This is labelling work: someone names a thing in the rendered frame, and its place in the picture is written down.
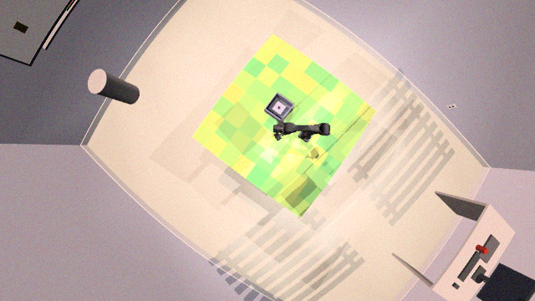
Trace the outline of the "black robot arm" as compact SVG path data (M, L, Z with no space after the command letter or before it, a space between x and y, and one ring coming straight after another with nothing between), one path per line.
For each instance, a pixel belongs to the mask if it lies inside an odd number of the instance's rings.
M307 140L311 139L311 135L315 134L329 136L330 125L325 122L315 125L296 125L292 122L284 122L283 120L280 120L276 125L273 125L274 133L290 135L296 131L302 131L302 137Z

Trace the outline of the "white plate with hole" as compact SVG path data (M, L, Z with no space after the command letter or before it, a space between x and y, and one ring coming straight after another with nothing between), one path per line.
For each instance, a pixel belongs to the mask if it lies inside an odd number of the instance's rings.
M286 108L287 106L278 101L273 107L273 112L275 112L277 115L281 115Z

